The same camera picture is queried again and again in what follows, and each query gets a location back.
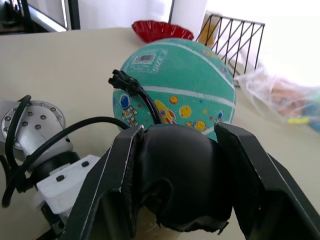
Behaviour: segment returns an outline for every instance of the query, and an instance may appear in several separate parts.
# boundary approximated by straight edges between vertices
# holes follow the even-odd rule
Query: red bowl
[[[168,38],[192,40],[195,37],[191,31],[181,26],[161,21],[135,21],[132,28],[146,43]]]

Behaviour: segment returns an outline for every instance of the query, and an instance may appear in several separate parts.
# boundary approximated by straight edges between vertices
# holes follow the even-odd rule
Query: black wire rack
[[[235,77],[259,66],[264,28],[261,22],[211,14],[195,41],[211,48]]]

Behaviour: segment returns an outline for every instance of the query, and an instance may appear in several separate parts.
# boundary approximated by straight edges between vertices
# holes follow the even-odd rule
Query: teal basketball
[[[215,122],[233,120],[233,78],[220,58],[200,43],[180,38],[152,42],[132,54],[121,70],[140,82],[164,123],[195,128],[216,140]],[[130,127],[154,124],[143,100],[119,89],[113,92],[113,113]]]

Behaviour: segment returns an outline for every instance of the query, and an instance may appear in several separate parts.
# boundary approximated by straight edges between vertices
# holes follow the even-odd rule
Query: plastic bag
[[[263,117],[288,124],[309,124],[314,129],[320,126],[319,87],[295,84],[268,73],[264,67],[234,79]]]

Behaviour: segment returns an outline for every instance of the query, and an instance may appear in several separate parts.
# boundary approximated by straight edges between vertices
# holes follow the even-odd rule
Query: beige tabletop
[[[67,31],[0,36],[0,98],[18,100],[29,94],[59,107],[67,125],[95,116],[113,116],[108,84],[113,69],[144,43],[129,28]],[[266,151],[283,164],[320,213],[320,134],[306,128],[281,125],[255,112],[241,90],[233,124],[252,132]],[[117,127],[99,123],[70,135],[81,157],[102,156],[119,133]],[[0,169],[0,194],[5,176]],[[32,208],[35,190],[13,195],[9,208],[0,208],[0,235],[4,240],[32,240],[49,229],[40,212]],[[244,240],[234,215],[229,226],[216,233],[178,233],[159,229],[154,216],[144,210],[139,220],[139,240]]]

